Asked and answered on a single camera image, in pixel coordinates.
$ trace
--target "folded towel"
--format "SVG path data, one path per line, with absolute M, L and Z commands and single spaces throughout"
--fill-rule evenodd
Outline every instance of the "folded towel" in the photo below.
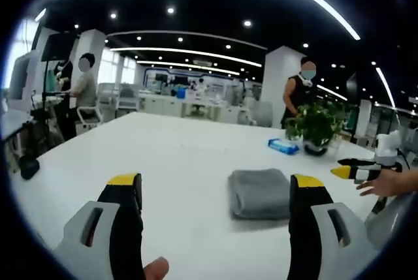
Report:
M 289 180 L 280 170 L 236 170 L 229 177 L 231 211 L 243 219 L 288 219 Z

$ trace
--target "white table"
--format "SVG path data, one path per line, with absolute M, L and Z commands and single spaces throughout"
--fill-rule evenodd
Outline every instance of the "white table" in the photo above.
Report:
M 283 131 L 176 117 L 132 113 L 66 142 L 39 158 L 31 181 L 13 175 L 23 214 L 50 248 L 65 223 L 106 182 L 128 172 L 142 174 L 142 259 L 164 256 L 167 279 L 285 279 L 291 248 L 287 222 L 233 221 L 227 177 L 233 170 L 279 168 L 315 176 L 335 202 L 365 220 L 377 198 L 360 197 L 352 181 L 333 176 L 335 158 L 287 156 L 267 147 Z M 372 158 L 343 142 L 338 159 Z

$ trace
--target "blue package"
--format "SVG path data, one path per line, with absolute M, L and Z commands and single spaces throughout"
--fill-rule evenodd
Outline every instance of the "blue package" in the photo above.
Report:
M 276 151 L 280 151 L 288 155 L 294 155 L 299 151 L 299 147 L 296 144 L 288 140 L 282 140 L 281 138 L 273 138 L 269 140 L 268 146 Z

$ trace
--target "monitor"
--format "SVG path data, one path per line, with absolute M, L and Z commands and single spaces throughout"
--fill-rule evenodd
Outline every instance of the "monitor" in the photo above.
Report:
M 31 95 L 39 59 L 40 51 L 33 50 L 15 60 L 8 89 L 9 109 L 31 111 Z
M 182 84 L 184 86 L 188 86 L 189 79 L 187 78 L 187 76 L 176 76 L 174 78 L 173 84 Z

